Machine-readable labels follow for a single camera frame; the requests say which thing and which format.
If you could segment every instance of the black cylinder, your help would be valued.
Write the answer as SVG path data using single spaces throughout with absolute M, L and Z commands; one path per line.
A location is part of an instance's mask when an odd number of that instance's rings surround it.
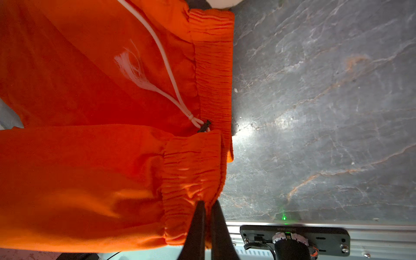
M 293 239 L 280 240 L 275 243 L 277 260 L 310 260 L 308 247 Z

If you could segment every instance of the black cable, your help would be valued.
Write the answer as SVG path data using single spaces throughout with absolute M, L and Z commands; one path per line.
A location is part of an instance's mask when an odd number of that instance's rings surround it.
M 111 257 L 113 257 L 113 256 L 117 255 L 118 253 L 121 253 L 121 251 L 120 251 L 120 252 L 115 253 L 115 254 L 114 254 L 114 255 L 112 255 L 112 256 L 110 256 L 109 258 L 107 258 L 107 260 L 109 260 Z
M 263 243 L 258 243 L 258 242 L 250 242 L 250 243 L 244 245 L 244 249 L 247 250 L 247 249 L 252 248 L 253 246 L 258 247 L 258 248 L 267 248 L 272 253 L 273 259 L 276 260 L 275 251 L 268 244 L 263 244 Z

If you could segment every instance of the orange fabric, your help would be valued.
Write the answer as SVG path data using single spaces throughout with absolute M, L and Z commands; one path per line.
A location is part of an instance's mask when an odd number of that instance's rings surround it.
M 196 128 L 114 57 L 140 53 L 175 97 L 160 52 L 116 0 L 5 0 L 0 97 L 25 129 L 0 132 L 0 247 L 114 252 L 180 245 L 196 201 L 209 210 L 231 160 L 233 14 L 132 0 L 166 50 Z

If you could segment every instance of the drawstring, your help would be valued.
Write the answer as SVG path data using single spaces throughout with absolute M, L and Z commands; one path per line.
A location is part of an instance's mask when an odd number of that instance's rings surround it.
M 161 94 L 162 96 L 166 97 L 172 103 L 174 103 L 185 115 L 188 117 L 188 119 L 193 123 L 194 126 L 197 128 L 201 128 L 202 125 L 204 125 L 204 122 L 196 117 L 193 116 L 193 114 L 189 111 L 189 109 L 186 107 L 185 103 L 182 100 L 181 94 L 179 93 L 178 86 L 176 85 L 175 77 L 173 76 L 171 66 L 169 64 L 168 58 L 166 56 L 165 50 L 162 46 L 162 43 L 160 42 L 159 38 L 157 37 L 156 33 L 150 26 L 150 24 L 137 12 L 131 5 L 129 5 L 125 0 L 117 0 L 120 4 L 122 4 L 132 15 L 134 15 L 142 24 L 143 26 L 148 30 L 150 35 L 153 37 L 153 39 L 156 42 L 157 47 L 159 48 L 160 54 L 162 55 L 163 62 L 165 64 L 166 70 L 168 72 L 169 78 L 171 79 L 173 89 L 175 90 L 177 101 L 170 96 L 169 94 L 163 92 L 155 85 L 151 84 L 149 81 L 146 80 L 146 77 L 144 76 L 144 73 L 140 67 L 140 63 L 137 59 L 137 57 L 129 50 L 126 52 L 121 53 L 119 56 L 116 56 L 114 59 L 116 60 L 117 64 L 120 67 L 121 72 L 123 75 L 127 78 L 129 78 L 132 82 L 134 82 L 138 87 L 151 90 L 154 92 L 157 92 Z M 138 66 L 135 67 L 131 64 L 129 54 L 132 54 L 138 63 Z

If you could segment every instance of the screw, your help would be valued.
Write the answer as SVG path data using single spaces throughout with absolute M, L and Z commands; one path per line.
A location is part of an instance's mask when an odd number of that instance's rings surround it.
M 341 251 L 344 253 L 349 253 L 349 248 L 347 245 L 341 245 Z

